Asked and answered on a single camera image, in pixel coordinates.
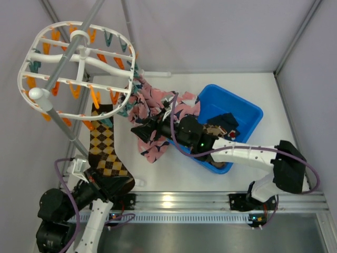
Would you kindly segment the brown argyle sock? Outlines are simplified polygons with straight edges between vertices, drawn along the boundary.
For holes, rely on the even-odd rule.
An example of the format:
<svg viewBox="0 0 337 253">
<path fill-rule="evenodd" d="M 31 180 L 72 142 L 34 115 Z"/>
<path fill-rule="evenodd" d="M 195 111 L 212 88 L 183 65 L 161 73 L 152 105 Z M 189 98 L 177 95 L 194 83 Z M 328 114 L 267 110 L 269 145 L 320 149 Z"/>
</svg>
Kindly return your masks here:
<svg viewBox="0 0 337 253">
<path fill-rule="evenodd" d="M 207 134 L 221 137 L 223 138 L 226 135 L 226 131 L 224 131 L 220 126 L 218 125 L 211 125 L 211 124 L 204 124 L 203 125 L 203 131 Z"/>
<path fill-rule="evenodd" d="M 114 148 L 114 118 L 108 118 L 109 124 L 101 121 L 92 121 L 93 129 L 90 131 L 89 163 L 103 176 L 128 176 L 129 181 L 118 192 L 118 196 L 129 193 L 135 186 L 135 179 L 124 163 L 117 156 Z"/>
</svg>

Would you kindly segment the navy blue sock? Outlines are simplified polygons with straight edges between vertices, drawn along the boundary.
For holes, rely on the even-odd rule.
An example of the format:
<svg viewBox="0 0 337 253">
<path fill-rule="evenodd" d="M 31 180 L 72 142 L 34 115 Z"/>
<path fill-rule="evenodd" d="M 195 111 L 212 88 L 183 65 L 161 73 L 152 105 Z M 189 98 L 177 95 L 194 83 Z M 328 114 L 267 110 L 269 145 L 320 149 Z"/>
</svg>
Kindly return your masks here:
<svg viewBox="0 0 337 253">
<path fill-rule="evenodd" d="M 223 137 L 226 140 L 234 141 L 241 134 L 238 130 L 239 123 L 232 113 L 224 113 L 215 116 L 208 119 L 206 124 L 220 126 L 224 131 L 226 131 L 226 135 Z"/>
</svg>

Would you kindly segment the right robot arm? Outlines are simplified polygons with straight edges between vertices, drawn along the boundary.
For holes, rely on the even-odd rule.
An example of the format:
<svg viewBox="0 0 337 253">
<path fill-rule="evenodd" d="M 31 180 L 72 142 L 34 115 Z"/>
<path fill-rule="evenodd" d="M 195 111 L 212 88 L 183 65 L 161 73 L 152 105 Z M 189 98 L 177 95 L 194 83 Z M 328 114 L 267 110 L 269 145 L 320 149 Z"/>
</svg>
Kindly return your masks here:
<svg viewBox="0 0 337 253">
<path fill-rule="evenodd" d="M 238 163 L 266 171 L 264 178 L 250 183 L 246 193 L 230 195 L 231 210 L 256 210 L 281 193 L 303 192 L 306 160 L 289 141 L 281 140 L 270 148 L 229 141 L 206 133 L 191 115 L 178 123 L 170 118 L 148 118 L 131 131 L 144 142 L 152 135 L 172 140 L 176 147 L 188 148 L 185 154 L 199 161 Z"/>
</svg>

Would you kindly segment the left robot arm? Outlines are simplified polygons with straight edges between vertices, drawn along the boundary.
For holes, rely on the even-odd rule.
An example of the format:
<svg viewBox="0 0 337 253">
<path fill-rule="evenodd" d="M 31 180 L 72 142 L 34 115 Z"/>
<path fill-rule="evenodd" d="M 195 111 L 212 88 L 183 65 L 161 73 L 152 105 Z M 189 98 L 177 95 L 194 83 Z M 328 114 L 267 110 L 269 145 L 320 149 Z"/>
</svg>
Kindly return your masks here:
<svg viewBox="0 0 337 253">
<path fill-rule="evenodd" d="M 39 252 L 67 252 L 76 239 L 81 226 L 80 211 L 92 206 L 83 236 L 73 252 L 96 252 L 98 242 L 113 207 L 130 176 L 104 176 L 92 169 L 85 173 L 85 180 L 74 188 L 49 189 L 40 198 L 38 217 L 42 223 L 36 233 Z"/>
</svg>

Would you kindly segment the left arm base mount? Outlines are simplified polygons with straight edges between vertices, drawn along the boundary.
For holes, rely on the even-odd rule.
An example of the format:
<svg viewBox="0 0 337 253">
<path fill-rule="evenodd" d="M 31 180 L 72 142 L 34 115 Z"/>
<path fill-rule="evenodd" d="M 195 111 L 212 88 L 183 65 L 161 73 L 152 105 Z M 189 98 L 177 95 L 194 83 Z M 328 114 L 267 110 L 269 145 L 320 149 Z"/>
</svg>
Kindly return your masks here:
<svg viewBox="0 0 337 253">
<path fill-rule="evenodd" d="M 128 193 L 122 196 L 118 196 L 116 198 L 116 205 L 115 205 L 115 209 L 116 210 L 134 210 L 135 207 L 135 203 L 136 203 L 136 194 L 134 193 Z"/>
</svg>

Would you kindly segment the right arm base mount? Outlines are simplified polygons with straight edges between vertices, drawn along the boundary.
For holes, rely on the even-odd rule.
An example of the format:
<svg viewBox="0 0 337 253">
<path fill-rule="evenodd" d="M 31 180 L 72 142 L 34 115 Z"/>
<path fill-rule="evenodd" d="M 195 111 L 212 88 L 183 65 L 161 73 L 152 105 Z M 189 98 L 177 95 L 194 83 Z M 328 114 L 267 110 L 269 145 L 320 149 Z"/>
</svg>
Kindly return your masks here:
<svg viewBox="0 0 337 253">
<path fill-rule="evenodd" d="M 230 209 L 240 212 L 253 210 L 269 211 L 276 207 L 276 197 L 271 197 L 266 202 L 260 202 L 246 193 L 229 194 Z"/>
</svg>

